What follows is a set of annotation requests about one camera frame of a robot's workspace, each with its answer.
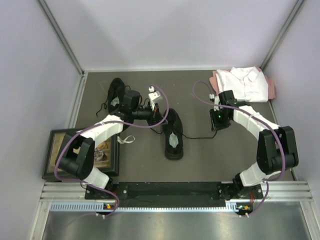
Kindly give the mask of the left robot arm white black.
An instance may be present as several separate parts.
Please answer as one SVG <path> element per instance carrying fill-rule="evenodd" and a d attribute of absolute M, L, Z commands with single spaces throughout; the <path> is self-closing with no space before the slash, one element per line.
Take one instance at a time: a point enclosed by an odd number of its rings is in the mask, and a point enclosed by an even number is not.
<path fill-rule="evenodd" d="M 130 90 L 122 101 L 102 121 L 80 131 L 69 130 L 65 133 L 55 161 L 55 175 L 62 170 L 84 183 L 96 188 L 102 198 L 109 198 L 114 191 L 112 179 L 94 166 L 95 150 L 104 141 L 132 126 L 135 120 L 145 120 L 149 126 L 162 121 L 158 101 L 161 93 L 149 88 L 149 103 L 140 104 L 141 95 Z"/>

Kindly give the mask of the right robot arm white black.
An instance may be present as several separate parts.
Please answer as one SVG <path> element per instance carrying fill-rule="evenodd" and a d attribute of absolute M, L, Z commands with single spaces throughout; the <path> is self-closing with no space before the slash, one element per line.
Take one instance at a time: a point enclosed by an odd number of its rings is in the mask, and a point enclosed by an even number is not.
<path fill-rule="evenodd" d="M 257 140 L 256 162 L 237 173 L 231 186 L 219 187 L 219 193 L 224 199 L 245 198 L 263 180 L 274 175 L 280 177 L 286 170 L 299 164 L 292 127 L 280 126 L 267 120 L 247 102 L 237 100 L 231 90 L 223 91 L 219 95 L 211 93 L 209 99 L 214 104 L 209 111 L 212 130 L 226 129 L 231 125 L 231 121 L 234 121 Z"/>

